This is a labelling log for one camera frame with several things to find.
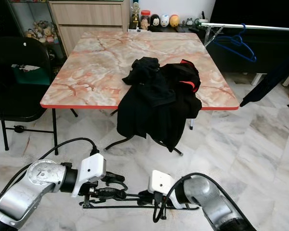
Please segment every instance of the black jacket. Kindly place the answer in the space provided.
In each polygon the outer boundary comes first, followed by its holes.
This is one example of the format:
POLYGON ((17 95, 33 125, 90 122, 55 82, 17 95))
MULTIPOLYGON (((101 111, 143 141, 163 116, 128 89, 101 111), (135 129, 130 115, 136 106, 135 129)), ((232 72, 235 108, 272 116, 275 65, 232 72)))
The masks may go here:
POLYGON ((257 102, 269 93, 276 85, 289 75, 289 57, 268 73, 263 80, 248 93, 241 102, 243 107, 249 102, 257 102))
POLYGON ((179 142, 187 118, 196 118, 201 101, 198 71, 189 61, 159 67, 158 59, 135 60, 122 80, 132 85, 118 106, 117 131, 162 141, 169 151, 179 142))

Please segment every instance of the drying rack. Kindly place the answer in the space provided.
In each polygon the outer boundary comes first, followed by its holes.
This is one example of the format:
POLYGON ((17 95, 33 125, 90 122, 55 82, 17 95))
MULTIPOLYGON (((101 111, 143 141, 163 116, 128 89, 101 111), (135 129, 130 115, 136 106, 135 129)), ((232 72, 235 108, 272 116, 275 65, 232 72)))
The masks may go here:
MULTIPOLYGON (((207 27, 206 36, 204 39, 204 46, 207 47, 216 36, 222 31, 223 28, 244 28, 241 24, 223 24, 223 23, 201 23, 199 26, 207 27), (213 35, 213 37, 209 40, 211 29, 213 27, 220 27, 220 29, 213 35)), ((275 27, 275 26, 253 26, 253 25, 245 25, 246 29, 258 29, 258 30, 278 30, 278 31, 289 31, 287 27, 275 27)))

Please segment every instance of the red table edge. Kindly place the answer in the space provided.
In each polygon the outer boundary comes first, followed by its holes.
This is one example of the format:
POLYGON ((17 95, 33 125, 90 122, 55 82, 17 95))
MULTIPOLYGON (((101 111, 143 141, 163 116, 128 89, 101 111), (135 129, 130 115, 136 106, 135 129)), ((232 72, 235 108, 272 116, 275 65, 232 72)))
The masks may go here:
MULTIPOLYGON (((90 106, 90 105, 44 105, 40 104, 43 108, 54 109, 113 109, 116 110, 118 106, 90 106)), ((202 107, 203 111, 234 111, 239 109, 237 107, 202 107)))

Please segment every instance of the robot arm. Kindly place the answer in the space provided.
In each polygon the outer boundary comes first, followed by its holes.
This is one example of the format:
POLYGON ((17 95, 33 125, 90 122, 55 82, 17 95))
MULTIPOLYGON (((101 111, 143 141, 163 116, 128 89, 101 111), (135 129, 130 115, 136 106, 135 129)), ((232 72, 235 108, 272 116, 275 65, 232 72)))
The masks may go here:
POLYGON ((0 231, 20 229, 46 193, 60 190, 76 197, 84 183, 95 182, 106 175, 105 163, 100 154, 82 160, 79 170, 51 160, 34 162, 26 175, 0 198, 0 231))
POLYGON ((217 186, 204 176, 185 180, 176 193, 179 203, 201 206, 214 231, 256 231, 217 186))
MULTIPOLYGON (((51 160, 39 160, 30 165, 25 176, 0 198, 0 231, 20 229, 46 193, 61 191, 71 193, 72 197, 84 195, 84 208, 94 208, 90 197, 99 198, 96 203, 107 199, 124 201, 126 198, 125 178, 106 172, 106 161, 99 153, 82 160, 78 170, 71 167, 71 163, 56 164, 51 160), (98 180, 106 182, 107 186, 109 183, 120 184, 124 189, 97 189, 98 180)), ((169 196, 172 208, 185 209, 186 204, 201 206, 214 231, 255 231, 216 184, 204 176, 188 177, 174 184, 170 175, 154 170, 149 182, 149 196, 143 201, 153 204, 156 194, 165 198, 163 195, 168 195, 171 188, 174 189, 169 196)))

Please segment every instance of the chair seat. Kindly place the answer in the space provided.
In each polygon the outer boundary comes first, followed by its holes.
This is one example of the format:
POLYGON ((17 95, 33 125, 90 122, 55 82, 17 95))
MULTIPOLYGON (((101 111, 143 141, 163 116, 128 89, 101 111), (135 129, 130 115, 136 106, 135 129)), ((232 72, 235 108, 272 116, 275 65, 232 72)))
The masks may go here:
POLYGON ((17 122, 31 122, 42 116, 45 108, 40 101, 49 86, 36 84, 15 84, 0 93, 0 119, 17 122))

